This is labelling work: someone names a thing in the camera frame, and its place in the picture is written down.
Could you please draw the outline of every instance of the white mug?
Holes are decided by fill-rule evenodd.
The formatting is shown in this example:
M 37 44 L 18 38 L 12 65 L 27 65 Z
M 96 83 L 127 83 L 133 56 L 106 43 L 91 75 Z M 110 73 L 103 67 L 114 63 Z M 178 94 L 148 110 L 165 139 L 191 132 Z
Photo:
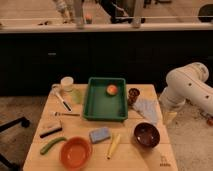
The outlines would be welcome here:
M 64 77 L 61 79 L 61 87 L 64 91 L 72 91 L 73 90 L 74 80 L 72 77 Z

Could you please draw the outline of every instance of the wooden table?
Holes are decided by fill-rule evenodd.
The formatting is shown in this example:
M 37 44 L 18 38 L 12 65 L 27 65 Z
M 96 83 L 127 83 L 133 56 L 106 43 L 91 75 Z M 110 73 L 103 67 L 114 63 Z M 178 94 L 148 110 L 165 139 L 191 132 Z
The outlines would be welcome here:
M 85 92 L 86 85 L 75 85 L 75 87 Z M 153 85 L 131 84 L 127 85 L 127 91 L 129 88 L 133 87 L 141 91 L 139 98 L 157 100 Z M 73 107 L 73 113 L 82 114 L 83 105 L 75 104 L 69 94 L 63 93 L 62 95 Z M 106 157 L 110 140 L 94 144 L 93 154 L 87 167 L 84 169 L 85 171 L 176 171 L 178 170 L 176 161 L 166 127 L 162 124 L 162 116 L 158 102 L 156 110 L 159 118 L 157 128 L 160 132 L 161 140 L 154 149 L 144 150 L 140 148 L 138 143 L 134 140 L 133 130 L 138 123 L 146 120 L 134 110 L 129 110 L 128 119 L 123 123 L 87 121 L 83 117 L 55 117 L 50 115 L 50 111 L 66 111 L 58 99 L 50 94 L 27 155 L 24 171 L 65 171 L 59 161 L 59 151 L 64 142 L 59 142 L 53 146 L 46 155 L 40 155 L 40 149 L 50 140 L 60 136 L 65 136 L 67 138 L 82 136 L 89 139 L 88 135 L 91 130 L 103 126 L 109 127 L 112 133 L 120 133 L 122 135 L 121 143 L 110 160 Z M 60 119 L 63 131 L 41 139 L 39 137 L 39 131 L 43 123 L 56 118 Z M 162 166 L 162 162 L 165 162 L 165 160 L 170 166 Z

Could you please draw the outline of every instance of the black cabinet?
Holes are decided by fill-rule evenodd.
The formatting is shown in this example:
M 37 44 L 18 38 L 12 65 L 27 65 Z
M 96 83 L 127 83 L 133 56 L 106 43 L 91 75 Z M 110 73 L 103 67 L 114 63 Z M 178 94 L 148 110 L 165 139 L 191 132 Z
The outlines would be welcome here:
M 123 77 L 161 91 L 170 70 L 197 61 L 213 86 L 212 40 L 206 30 L 0 34 L 0 95 L 47 94 L 68 75 L 76 83 Z

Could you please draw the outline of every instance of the chair leg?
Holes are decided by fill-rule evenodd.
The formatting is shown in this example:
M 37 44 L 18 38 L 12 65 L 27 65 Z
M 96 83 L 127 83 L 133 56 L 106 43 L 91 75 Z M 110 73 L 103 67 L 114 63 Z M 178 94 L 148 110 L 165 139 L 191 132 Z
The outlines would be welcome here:
M 6 124 L 0 126 L 0 132 L 6 130 L 6 129 L 18 124 L 18 123 L 21 123 L 21 126 L 25 127 L 25 128 L 27 128 L 30 125 L 29 120 L 27 120 L 25 117 L 21 117 L 21 118 L 18 118 L 16 120 L 12 121 L 12 122 L 9 122 L 9 123 L 6 123 Z
M 3 155 L 0 154 L 0 161 L 7 166 L 11 171 L 19 171 L 20 166 L 15 163 L 10 163 Z

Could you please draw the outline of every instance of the floor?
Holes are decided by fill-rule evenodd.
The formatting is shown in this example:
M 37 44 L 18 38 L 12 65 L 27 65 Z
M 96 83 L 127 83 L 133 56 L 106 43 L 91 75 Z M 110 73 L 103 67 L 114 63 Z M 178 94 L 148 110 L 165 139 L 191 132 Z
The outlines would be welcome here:
M 141 15 L 146 17 L 146 23 L 199 22 L 197 15 L 200 7 L 212 3 L 212 0 L 172 0 L 168 4 L 154 2 L 152 0 L 152 3 L 141 11 Z M 84 15 L 92 16 L 94 24 L 110 23 L 109 15 L 95 0 L 85 0 L 83 12 Z M 0 22 L 5 26 L 37 25 L 46 20 L 56 25 L 62 24 L 53 0 L 1 0 Z
M 23 166 L 46 99 L 46 96 L 0 97 L 1 124 L 21 116 L 31 121 L 29 128 L 17 125 L 0 133 L 0 152 L 10 161 Z M 213 131 L 197 106 L 187 103 L 167 130 L 180 171 L 213 170 Z M 0 163 L 0 170 L 7 168 Z

